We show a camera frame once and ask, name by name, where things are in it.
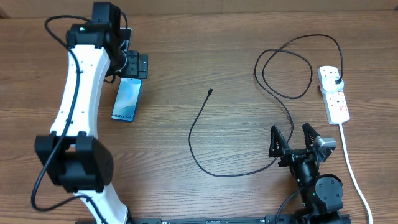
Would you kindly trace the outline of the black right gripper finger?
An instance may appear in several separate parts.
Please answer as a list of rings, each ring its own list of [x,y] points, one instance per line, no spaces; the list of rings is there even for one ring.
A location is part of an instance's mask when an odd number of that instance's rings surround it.
[[[276,125],[271,127],[269,157],[282,157],[290,151],[290,146]]]
[[[306,148],[311,149],[315,145],[316,138],[319,137],[319,134],[311,127],[309,123],[303,124],[302,129],[304,133]]]

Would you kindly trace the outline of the blue Galaxy smartphone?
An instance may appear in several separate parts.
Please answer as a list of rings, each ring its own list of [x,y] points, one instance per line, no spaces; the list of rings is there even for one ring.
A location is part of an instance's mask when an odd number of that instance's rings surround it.
[[[112,119],[133,122],[142,88],[142,80],[122,78],[114,104]]]

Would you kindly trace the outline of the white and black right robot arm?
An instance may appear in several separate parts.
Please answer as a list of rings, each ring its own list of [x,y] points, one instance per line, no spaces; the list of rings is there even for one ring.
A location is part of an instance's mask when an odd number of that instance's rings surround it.
[[[292,149],[277,126],[271,127],[269,157],[280,159],[279,167],[288,167],[295,179],[298,190],[289,196],[275,215],[266,215],[266,223],[314,223],[349,224],[349,215],[342,215],[343,183],[333,174],[319,172],[320,164],[325,162],[336,148],[332,137],[320,136],[310,125],[302,125],[305,148]],[[301,195],[303,208],[293,214],[281,214],[289,200]]]

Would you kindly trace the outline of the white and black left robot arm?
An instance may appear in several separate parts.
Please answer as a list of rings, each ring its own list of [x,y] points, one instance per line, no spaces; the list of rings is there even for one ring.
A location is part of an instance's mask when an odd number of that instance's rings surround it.
[[[95,2],[90,18],[76,17],[62,41],[68,75],[60,109],[48,135],[34,144],[40,176],[81,200],[94,223],[134,221],[112,185],[113,156],[98,139],[104,83],[120,82],[113,119],[131,122],[136,114],[149,63],[146,54],[130,49],[131,37],[125,13],[110,2]]]

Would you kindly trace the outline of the white charger plug adapter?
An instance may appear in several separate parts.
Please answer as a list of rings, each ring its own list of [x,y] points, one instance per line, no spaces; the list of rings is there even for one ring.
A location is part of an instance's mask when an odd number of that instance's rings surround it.
[[[344,81],[337,83],[339,79],[335,80],[334,77],[322,78],[320,81],[320,90],[323,94],[329,94],[336,91],[340,91],[344,88]]]

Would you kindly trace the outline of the white power strip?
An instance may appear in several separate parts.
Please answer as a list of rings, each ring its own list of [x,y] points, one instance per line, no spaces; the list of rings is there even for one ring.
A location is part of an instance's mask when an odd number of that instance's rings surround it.
[[[334,77],[335,80],[340,79],[339,71],[333,66],[322,66],[317,71],[319,86],[322,78]],[[345,94],[343,90],[336,91],[329,94],[323,94],[323,101],[325,104],[326,115],[328,123],[332,125],[345,123],[350,119],[348,107],[346,104]]]

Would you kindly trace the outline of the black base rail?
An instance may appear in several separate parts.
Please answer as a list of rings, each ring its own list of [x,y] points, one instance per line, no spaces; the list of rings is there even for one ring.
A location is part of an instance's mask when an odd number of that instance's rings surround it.
[[[191,218],[191,219],[174,219],[162,220],[161,218],[133,218],[132,223],[135,224],[273,224],[276,223],[276,215],[266,215],[261,218]],[[299,223],[294,221],[292,215],[279,215],[278,222],[280,224]],[[316,220],[315,223],[351,223],[349,215],[342,215],[341,221],[333,218],[332,221]]]

